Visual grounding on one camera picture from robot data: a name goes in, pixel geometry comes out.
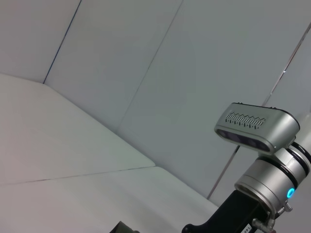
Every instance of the white table surface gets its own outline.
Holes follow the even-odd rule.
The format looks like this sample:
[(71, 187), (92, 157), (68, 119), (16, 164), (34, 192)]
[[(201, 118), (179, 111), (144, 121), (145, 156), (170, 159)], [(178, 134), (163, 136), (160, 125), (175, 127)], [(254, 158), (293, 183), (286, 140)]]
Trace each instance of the white table surface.
[(159, 167), (0, 187), (1, 233), (178, 233), (217, 207)]
[(0, 75), (0, 184), (154, 165), (51, 88)]

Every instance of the silver camera housing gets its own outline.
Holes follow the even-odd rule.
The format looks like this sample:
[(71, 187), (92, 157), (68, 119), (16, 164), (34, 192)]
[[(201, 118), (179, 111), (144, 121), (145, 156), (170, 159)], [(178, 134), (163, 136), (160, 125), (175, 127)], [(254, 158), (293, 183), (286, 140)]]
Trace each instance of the silver camera housing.
[(299, 130), (298, 121), (284, 110), (242, 103), (232, 103), (215, 126), (222, 139), (268, 155), (288, 148)]

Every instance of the gray wall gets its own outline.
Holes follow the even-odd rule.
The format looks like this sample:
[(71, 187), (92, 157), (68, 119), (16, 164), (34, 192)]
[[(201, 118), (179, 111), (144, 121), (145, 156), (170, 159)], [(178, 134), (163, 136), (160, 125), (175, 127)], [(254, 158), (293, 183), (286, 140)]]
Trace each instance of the gray wall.
[[(311, 107), (311, 34), (309, 33), (291, 62), (289, 68), (278, 83), (268, 106), (284, 109), (294, 116), (309, 112)], [(220, 205), (233, 191), (233, 184), (254, 162), (257, 154), (248, 149), (239, 150), (211, 201)], [(276, 231), (296, 232), (297, 229), (310, 228), (310, 192), (311, 177), (299, 186), (290, 202), (293, 211), (284, 213), (276, 221)]]
[(262, 104), (311, 2), (185, 0), (173, 20), (180, 3), (83, 1), (46, 84), (207, 196), (235, 148), (217, 118)]
[(0, 73), (43, 82), (80, 0), (1, 0)]

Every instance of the black ring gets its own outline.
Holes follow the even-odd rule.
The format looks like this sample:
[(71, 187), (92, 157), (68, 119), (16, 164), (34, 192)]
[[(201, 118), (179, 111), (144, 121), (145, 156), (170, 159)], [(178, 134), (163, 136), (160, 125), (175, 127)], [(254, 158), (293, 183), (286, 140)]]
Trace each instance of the black ring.
[(291, 144), (291, 146), (295, 147), (297, 150), (299, 150), (308, 160), (309, 162), (311, 163), (311, 155), (301, 146), (299, 145), (298, 143), (296, 142), (293, 142)]
[(309, 169), (309, 166), (306, 164), (306, 162), (300, 156), (298, 156), (295, 152), (293, 152), (291, 149), (287, 148), (286, 151), (289, 154), (291, 154), (291, 156), (294, 157), (294, 159), (297, 160), (297, 162), (299, 162), (299, 164), (302, 166), (307, 176), (310, 172), (310, 169)]
[(295, 176), (293, 176), (293, 174), (287, 169), (287, 167), (283, 166), (282, 164), (279, 164), (277, 161), (266, 156), (260, 156), (256, 160), (262, 160), (275, 166), (280, 171), (282, 171), (288, 177), (288, 179), (291, 180), (295, 189), (298, 188), (298, 181), (296, 180)]

